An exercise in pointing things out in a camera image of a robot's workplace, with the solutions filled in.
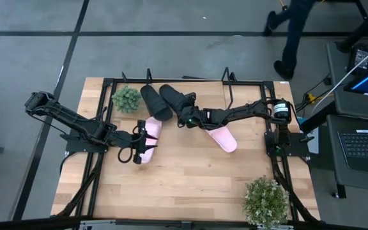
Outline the black power adapter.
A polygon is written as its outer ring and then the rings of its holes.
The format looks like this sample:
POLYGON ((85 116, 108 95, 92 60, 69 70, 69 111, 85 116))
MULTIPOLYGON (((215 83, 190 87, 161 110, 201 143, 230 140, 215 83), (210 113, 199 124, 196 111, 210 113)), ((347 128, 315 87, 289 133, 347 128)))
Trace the black power adapter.
POLYGON ((351 74, 357 77, 365 74, 368 71, 368 59, 366 59, 367 56, 368 56, 368 45, 364 43, 354 45, 350 52, 347 71, 349 72, 352 68, 354 68, 357 64, 359 64, 359 62, 361 62, 364 59, 365 61, 357 68, 355 68, 351 74))

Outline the black foam slide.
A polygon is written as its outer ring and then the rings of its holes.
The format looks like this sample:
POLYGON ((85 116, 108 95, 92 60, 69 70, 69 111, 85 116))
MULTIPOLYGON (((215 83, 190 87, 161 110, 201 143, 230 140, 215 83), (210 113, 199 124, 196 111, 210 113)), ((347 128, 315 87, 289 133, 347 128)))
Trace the black foam slide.
POLYGON ((167 102, 168 106, 175 112, 175 107, 186 106, 186 98, 183 93, 175 90, 172 86, 164 84, 159 89, 160 96, 167 102))
POLYGON ((158 121, 167 121, 173 117, 170 107, 152 86, 145 85, 140 92, 151 117, 158 121))

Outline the person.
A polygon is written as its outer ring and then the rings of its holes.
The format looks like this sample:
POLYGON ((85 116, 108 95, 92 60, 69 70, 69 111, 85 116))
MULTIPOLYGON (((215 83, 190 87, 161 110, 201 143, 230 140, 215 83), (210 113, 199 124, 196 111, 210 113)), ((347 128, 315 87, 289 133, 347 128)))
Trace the person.
POLYGON ((281 60, 276 60, 273 64, 275 71, 285 80, 293 78, 296 64, 297 52, 300 39, 303 34, 309 13, 317 0, 291 0, 287 10, 280 13, 270 11, 264 26, 263 34, 271 36, 283 22, 289 21, 287 27, 287 40, 282 51, 281 60))

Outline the black stand base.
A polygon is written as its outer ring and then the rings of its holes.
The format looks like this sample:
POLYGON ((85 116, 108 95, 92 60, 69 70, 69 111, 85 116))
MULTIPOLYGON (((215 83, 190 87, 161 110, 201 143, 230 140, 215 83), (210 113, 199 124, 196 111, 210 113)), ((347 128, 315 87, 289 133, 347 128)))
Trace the black stand base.
POLYGON ((361 38, 363 38, 366 35, 368 36, 368 14, 366 13, 365 8, 362 6, 360 0, 339 0, 339 1, 355 3, 363 18, 363 22, 352 33, 350 33, 343 42, 341 42, 337 46, 339 51, 349 52, 361 38))

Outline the grey desk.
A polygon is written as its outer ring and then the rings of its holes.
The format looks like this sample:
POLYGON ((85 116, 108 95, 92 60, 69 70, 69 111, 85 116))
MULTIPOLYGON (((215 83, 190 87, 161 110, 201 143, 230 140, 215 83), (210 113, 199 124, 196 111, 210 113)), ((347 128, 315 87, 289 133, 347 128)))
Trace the grey desk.
POLYGON ((350 118, 328 115, 326 117, 328 134, 332 149, 332 159, 337 191, 336 198, 346 197, 346 187, 364 188, 368 190, 368 172, 352 170, 346 164, 343 151, 337 135, 342 130, 368 130, 368 119, 350 118))
MULTIPOLYGON (((326 45, 328 64, 330 68, 332 85, 336 85, 346 74, 349 54, 338 50, 335 42, 326 45)), ((354 79, 349 75, 333 92, 334 102, 338 114, 368 119, 368 95, 352 93, 344 90, 343 84, 354 79)))

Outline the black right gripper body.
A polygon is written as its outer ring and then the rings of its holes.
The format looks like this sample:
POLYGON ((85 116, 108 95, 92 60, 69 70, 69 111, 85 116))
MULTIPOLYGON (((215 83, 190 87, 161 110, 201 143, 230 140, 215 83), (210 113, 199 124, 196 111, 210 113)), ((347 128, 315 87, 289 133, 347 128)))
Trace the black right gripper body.
POLYGON ((199 109, 198 106, 187 107, 182 116, 178 117, 179 128, 210 128, 210 109, 199 109))

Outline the black aluminium table frame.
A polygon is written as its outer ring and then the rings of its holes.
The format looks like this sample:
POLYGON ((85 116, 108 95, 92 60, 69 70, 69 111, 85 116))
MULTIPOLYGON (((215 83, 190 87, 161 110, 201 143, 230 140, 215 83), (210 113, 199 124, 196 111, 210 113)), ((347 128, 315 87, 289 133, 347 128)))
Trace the black aluminium table frame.
MULTIPOLYGON (((170 84, 183 94, 195 92, 200 108, 226 109, 229 87, 219 80, 166 80, 153 83, 158 92, 170 84)), ((96 115, 103 78, 88 77, 77 112, 96 115)), ((178 128, 177 119, 163 122, 158 147, 147 164, 122 164, 118 148, 104 154, 93 217, 149 220, 245 221, 242 202, 245 184, 272 178, 266 154, 265 120, 249 118, 230 122, 228 129, 238 143, 225 152, 206 131, 178 128)), ((58 214, 81 186, 87 153, 76 153, 63 165, 49 214, 58 214)), ((288 157, 293 189, 311 215, 320 219, 311 174, 305 162, 288 157)))

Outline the black laptop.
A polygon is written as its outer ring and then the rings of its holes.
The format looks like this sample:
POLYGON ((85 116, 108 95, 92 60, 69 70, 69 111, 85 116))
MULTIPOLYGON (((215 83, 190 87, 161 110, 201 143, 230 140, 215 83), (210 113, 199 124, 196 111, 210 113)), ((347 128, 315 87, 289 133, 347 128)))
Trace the black laptop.
POLYGON ((368 130, 342 130, 337 135, 348 167, 368 173, 368 130))

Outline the black metal wooden shoe shelf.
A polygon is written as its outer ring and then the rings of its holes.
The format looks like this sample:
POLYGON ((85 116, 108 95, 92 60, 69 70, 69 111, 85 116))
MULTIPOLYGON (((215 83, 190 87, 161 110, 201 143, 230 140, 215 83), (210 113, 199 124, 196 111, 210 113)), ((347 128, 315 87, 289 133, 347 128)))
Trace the black metal wooden shoe shelf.
MULTIPOLYGON (((126 80, 121 79, 121 82, 116 84, 116 90, 121 89, 123 86, 129 88, 135 88, 138 91, 149 84, 156 92, 164 84, 172 86, 175 90, 183 93, 184 95, 195 92, 196 101, 195 104, 200 108, 217 108, 225 109, 227 107, 226 99, 224 96, 224 83, 220 80, 212 79, 196 79, 195 77, 185 76, 183 79, 179 77, 177 79, 158 78, 155 74, 146 75, 143 78, 131 79, 126 77, 126 80)), ((150 114, 146 108, 144 100, 141 99, 139 109, 133 113, 122 113, 114 109, 112 111, 111 121, 121 123, 122 121, 136 121, 138 119, 147 119, 150 114)))

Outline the pink foam slide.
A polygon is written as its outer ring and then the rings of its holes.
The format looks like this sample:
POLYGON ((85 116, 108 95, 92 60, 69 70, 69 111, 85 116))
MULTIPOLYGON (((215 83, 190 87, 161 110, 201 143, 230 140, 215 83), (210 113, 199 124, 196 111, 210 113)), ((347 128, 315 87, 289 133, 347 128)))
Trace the pink foam slide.
POLYGON ((238 143, 228 127, 223 126, 206 132, 225 152, 232 153, 237 149, 238 143))
MULTIPOLYGON (((150 117, 146 120, 146 131, 148 135, 154 137, 154 139, 147 138, 146 145, 152 146, 156 145, 158 142, 158 138, 160 137, 162 129, 162 122, 155 119, 154 117, 150 117)), ((145 153, 140 154, 141 164, 147 164, 152 159, 155 148, 151 148, 145 151, 145 153)))

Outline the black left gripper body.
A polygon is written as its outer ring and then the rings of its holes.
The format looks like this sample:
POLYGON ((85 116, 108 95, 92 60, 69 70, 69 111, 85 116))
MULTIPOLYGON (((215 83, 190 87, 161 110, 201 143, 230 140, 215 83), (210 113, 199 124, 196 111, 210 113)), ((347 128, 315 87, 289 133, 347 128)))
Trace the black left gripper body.
POLYGON ((129 134, 127 132, 119 133, 119 152, 118 152, 118 160, 125 164, 129 161, 133 160, 135 164, 142 164, 141 154, 146 151, 146 122, 144 120, 137 121, 137 132, 133 134, 129 134), (121 159, 121 152, 125 148, 130 148, 130 156, 126 160, 121 159))

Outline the green plant in patterned pot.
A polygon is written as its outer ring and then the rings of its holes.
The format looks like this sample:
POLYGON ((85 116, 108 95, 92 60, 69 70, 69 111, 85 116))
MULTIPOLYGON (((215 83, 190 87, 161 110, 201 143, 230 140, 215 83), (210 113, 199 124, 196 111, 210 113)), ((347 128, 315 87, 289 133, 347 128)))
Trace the green plant in patterned pot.
POLYGON ((141 94, 135 88, 123 86, 111 96, 116 110, 122 113, 133 113, 139 109, 141 94))

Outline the black rig crossbeam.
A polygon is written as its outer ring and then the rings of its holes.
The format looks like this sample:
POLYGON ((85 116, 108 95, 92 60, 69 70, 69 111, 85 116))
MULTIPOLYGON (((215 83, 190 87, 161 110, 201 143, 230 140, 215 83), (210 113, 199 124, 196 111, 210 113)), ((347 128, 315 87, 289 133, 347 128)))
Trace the black rig crossbeam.
MULTIPOLYGON (((89 216, 80 217, 49 217, 30 220, 11 220, 0 222, 0 230, 64 230, 76 227, 93 227, 100 224, 115 226, 164 226, 181 228, 182 221, 189 220, 134 220, 134 219, 92 219, 89 216)), ((191 221, 195 227, 239 227, 252 230, 262 229, 263 226, 254 226, 247 222, 214 222, 191 221)), ((289 220, 277 229, 280 230, 368 230, 368 228, 312 223, 289 220)))

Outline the white-flowered plant in dark pot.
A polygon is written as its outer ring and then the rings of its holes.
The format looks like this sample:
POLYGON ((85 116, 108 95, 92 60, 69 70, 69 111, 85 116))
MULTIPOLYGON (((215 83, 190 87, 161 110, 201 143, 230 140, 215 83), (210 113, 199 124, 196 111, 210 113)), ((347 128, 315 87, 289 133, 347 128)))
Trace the white-flowered plant in dark pot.
POLYGON ((288 221, 289 192, 274 179, 263 176, 245 186, 242 210, 249 224, 270 230, 288 221))

